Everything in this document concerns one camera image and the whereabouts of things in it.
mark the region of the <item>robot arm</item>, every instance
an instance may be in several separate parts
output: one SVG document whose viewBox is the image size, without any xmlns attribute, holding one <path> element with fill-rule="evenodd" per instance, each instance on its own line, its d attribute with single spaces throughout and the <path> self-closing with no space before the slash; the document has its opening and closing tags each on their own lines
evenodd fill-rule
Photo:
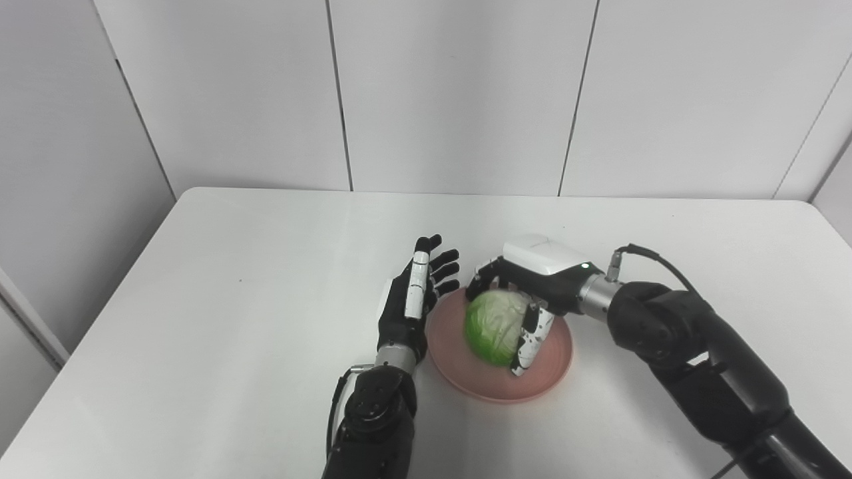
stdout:
<svg viewBox="0 0 852 479">
<path fill-rule="evenodd" d="M 618 281 L 623 253 L 663 263 L 686 286 Z M 790 407 L 781 381 L 689 282 L 653 251 L 616 250 L 607 273 L 544 236 L 511 240 L 504 254 L 477 271 L 472 300 L 493 281 L 532 297 L 514 374 L 523 374 L 549 330 L 552 315 L 588 315 L 607 324 L 615 343 L 645 361 L 695 428 L 719 443 L 753 479 L 835 479 L 852 474 L 811 434 Z M 548 315 L 534 314 L 545 310 Z"/>
<path fill-rule="evenodd" d="M 417 241 L 412 260 L 391 282 L 378 321 L 375 365 L 353 366 L 337 385 L 329 433 L 348 375 L 360 372 L 334 443 L 327 444 L 324 479 L 402 479 L 408 473 L 417 413 L 412 374 L 426 355 L 426 315 L 459 286 L 443 281 L 458 272 L 458 251 L 430 257 L 440 243 L 439 235 Z"/>
</svg>

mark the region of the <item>cable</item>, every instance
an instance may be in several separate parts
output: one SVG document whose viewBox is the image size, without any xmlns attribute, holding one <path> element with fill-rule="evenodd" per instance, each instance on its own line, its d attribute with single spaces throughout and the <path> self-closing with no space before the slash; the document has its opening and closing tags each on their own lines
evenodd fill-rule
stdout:
<svg viewBox="0 0 852 479">
<path fill-rule="evenodd" d="M 683 287 L 685 287 L 687 291 L 694 293 L 698 297 L 701 297 L 698 291 L 695 290 L 695 286 L 692 286 L 692 283 L 687 280 L 687 277 L 684 276 L 683 273 L 681 273 L 677 268 L 675 268 L 675 265 L 669 263 L 665 260 L 665 258 L 660 256 L 657 251 L 649 250 L 648 248 L 639 245 L 634 245 L 633 243 L 630 243 L 627 246 L 621 246 L 620 248 L 618 248 L 618 250 L 615 251 L 617 253 L 630 253 L 637 256 L 646 257 L 648 259 L 656 261 L 657 263 L 662 264 L 664 268 L 668 269 L 670 273 L 675 275 L 677 280 L 680 281 L 681 284 L 683 284 Z"/>
<path fill-rule="evenodd" d="M 786 419 L 788 415 L 789 414 L 785 414 L 784 418 L 781 421 L 779 421 L 779 423 L 783 422 L 784 419 Z M 757 449 L 757 446 L 762 444 L 763 441 L 765 441 L 767 437 L 770 437 L 774 432 L 775 432 L 775 427 L 773 426 L 773 427 L 770 427 L 769 429 L 765 430 L 763 433 L 755 436 L 755 438 L 751 440 L 751 444 L 749 444 L 748 447 L 746 447 L 739 454 L 734 456 L 734 458 L 731 459 L 731 461 L 729 463 L 725 464 L 725 466 L 722 467 L 710 479 L 721 479 L 722 476 L 724 476 L 725 474 L 728 474 L 728 472 L 730 470 L 732 470 L 734 468 L 734 466 L 738 465 L 743 459 L 746 458 L 746 456 L 753 453 L 754 450 Z"/>
<path fill-rule="evenodd" d="M 352 368 L 337 380 L 337 387 L 334 389 L 334 395 L 331 397 L 331 410 L 328 412 L 328 428 L 325 431 L 325 455 L 331 453 L 331 437 L 334 434 L 334 417 L 337 414 L 337 403 L 340 402 L 340 395 L 343 394 L 343 389 L 346 388 L 346 382 L 352 374 Z"/>
</svg>

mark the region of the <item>white table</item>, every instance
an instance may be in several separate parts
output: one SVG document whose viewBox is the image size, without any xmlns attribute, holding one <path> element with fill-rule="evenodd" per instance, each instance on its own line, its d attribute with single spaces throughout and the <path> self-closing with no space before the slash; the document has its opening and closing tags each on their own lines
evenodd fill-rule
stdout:
<svg viewBox="0 0 852 479">
<path fill-rule="evenodd" d="M 206 188 L 177 203 L 0 477 L 320 477 L 337 377 L 371 360 L 384 282 L 435 232 L 463 283 L 515 234 L 599 265 L 631 241 L 660 251 L 852 465 L 852 250 L 810 205 Z M 623 278 L 676 284 L 632 257 Z M 470 399 L 426 360 L 409 477 L 700 479 L 728 461 L 603 324 L 568 319 L 573 365 L 526 404 Z"/>
</svg>

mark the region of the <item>white wall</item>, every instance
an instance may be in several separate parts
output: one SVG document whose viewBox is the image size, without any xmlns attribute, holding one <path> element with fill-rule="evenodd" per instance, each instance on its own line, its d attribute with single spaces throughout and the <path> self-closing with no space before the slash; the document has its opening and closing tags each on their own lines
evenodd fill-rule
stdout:
<svg viewBox="0 0 852 479">
<path fill-rule="evenodd" d="M 847 0 L 602 1 L 562 194 L 772 198 L 850 26 Z"/>
<path fill-rule="evenodd" d="M 175 192 L 348 189 L 322 0 L 95 0 Z"/>
<path fill-rule="evenodd" d="M 0 3 L 0 268 L 67 349 L 173 203 L 92 4 Z"/>
<path fill-rule="evenodd" d="M 848 147 L 840 157 L 816 195 L 814 205 L 846 242 L 852 245 L 852 147 Z"/>
<path fill-rule="evenodd" d="M 852 54 L 820 111 L 808 138 L 775 195 L 777 199 L 811 200 L 852 131 Z"/>
<path fill-rule="evenodd" d="M 0 455 L 55 376 L 0 301 Z"/>
<path fill-rule="evenodd" d="M 323 2 L 95 2 L 178 193 L 348 187 Z M 852 121 L 846 0 L 600 2 L 567 164 L 595 0 L 328 3 L 355 190 L 807 199 Z"/>
<path fill-rule="evenodd" d="M 331 0 L 356 191 L 556 195 L 595 0 Z"/>
</svg>

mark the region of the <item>cabbage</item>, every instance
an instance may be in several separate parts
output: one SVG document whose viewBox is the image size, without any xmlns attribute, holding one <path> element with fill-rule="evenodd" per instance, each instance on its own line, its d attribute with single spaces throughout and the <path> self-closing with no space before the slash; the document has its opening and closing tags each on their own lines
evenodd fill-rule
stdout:
<svg viewBox="0 0 852 479">
<path fill-rule="evenodd" d="M 515 357 L 527 299 L 518 292 L 490 290 L 468 305 L 464 337 L 473 352 L 495 366 L 508 366 Z"/>
</svg>

